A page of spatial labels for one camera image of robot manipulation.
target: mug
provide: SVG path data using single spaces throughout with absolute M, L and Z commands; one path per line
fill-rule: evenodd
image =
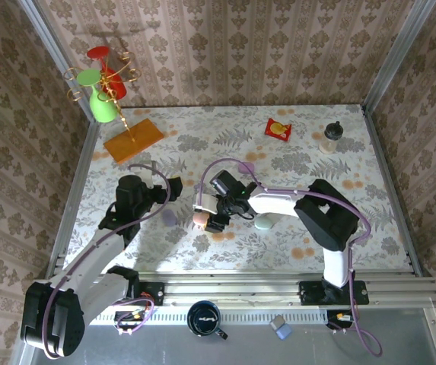
M 215 333 L 225 340 L 228 335 L 219 328 L 220 323 L 221 313 L 218 307 L 207 300 L 194 303 L 187 313 L 187 325 L 191 332 L 199 337 Z

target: wall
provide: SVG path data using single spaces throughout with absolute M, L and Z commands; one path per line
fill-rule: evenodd
M 17 2 L 0 0 L 0 364 L 44 272 L 87 123 Z
M 73 65 L 108 44 L 126 106 L 361 103 L 412 0 L 38 0 Z
M 436 5 L 375 116 L 418 254 L 436 277 Z

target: small box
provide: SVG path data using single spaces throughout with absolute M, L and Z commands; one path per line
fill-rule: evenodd
M 265 128 L 265 134 L 270 137 L 274 137 L 280 139 L 282 141 L 288 141 L 291 136 L 292 124 L 283 125 L 272 118 L 269 119 L 269 122 Z
M 270 322 L 270 325 L 281 340 L 285 340 L 292 333 L 291 326 L 285 323 L 285 319 L 282 316 L 276 316 Z
M 285 324 L 285 319 L 282 316 L 276 316 L 272 321 L 270 322 L 270 325 L 272 326 L 274 331 L 277 331 L 280 327 L 282 327 Z
M 255 172 L 255 165 L 253 165 L 253 162 L 243 162 L 245 165 L 247 165 L 248 169 L 251 170 L 252 173 Z M 243 163 L 238 164 L 238 173 L 250 173 L 248 169 L 243 166 Z
M 292 328 L 285 323 L 282 327 L 275 331 L 275 333 L 277 334 L 278 338 L 285 340 L 292 333 Z

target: glass jar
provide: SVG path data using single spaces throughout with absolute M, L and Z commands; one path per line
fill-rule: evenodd
M 336 151 L 342 133 L 343 129 L 339 122 L 328 124 L 324 131 L 324 138 L 319 143 L 319 150 L 324 154 L 331 154 Z

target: table surface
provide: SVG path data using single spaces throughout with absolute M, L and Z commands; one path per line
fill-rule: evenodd
M 224 233 L 210 234 L 192 222 L 192 203 L 204 169 L 214 160 L 234 157 L 253 162 L 265 186 L 307 188 L 315 179 L 328 180 L 371 222 L 368 241 L 354 250 L 360 269 L 410 270 L 402 237 L 393 216 L 380 168 L 360 107 L 339 106 L 223 106 L 125 109 L 134 125 L 149 118 L 165 135 L 130 161 L 118 165 L 103 143 L 124 130 L 121 121 L 101 126 L 65 262 L 70 262 L 94 235 L 115 199 L 118 179 L 131 163 L 155 160 L 166 176 L 178 175 L 184 189 L 171 209 L 177 225 L 165 227 L 161 216 L 142 223 L 137 237 L 109 265 L 139 271 L 235 270 L 321 271 L 323 250 L 304 225 L 283 217 L 271 230 L 233 218 Z M 292 124 L 289 142 L 264 135 L 269 118 Z M 318 143 L 325 126 L 339 120 L 344 128 L 336 153 L 326 155 Z M 244 185 L 248 175 L 223 163 L 211 169 L 208 181 L 221 169 Z M 163 183 L 155 177 L 155 183 Z

